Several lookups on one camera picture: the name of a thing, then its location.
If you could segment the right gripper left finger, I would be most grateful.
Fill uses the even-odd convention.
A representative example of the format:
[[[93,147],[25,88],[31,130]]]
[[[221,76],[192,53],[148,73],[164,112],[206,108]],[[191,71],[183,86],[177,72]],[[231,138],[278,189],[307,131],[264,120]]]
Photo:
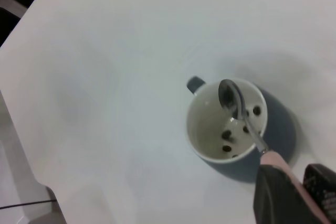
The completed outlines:
[[[256,223],[329,223],[303,183],[295,184],[280,168],[261,165],[253,203]]]

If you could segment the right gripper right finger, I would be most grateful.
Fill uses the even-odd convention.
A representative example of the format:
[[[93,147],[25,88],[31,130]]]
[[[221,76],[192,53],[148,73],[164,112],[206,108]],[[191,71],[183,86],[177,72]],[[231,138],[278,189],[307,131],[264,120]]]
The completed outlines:
[[[336,174],[322,164],[309,164],[303,186],[331,223],[335,223]]]

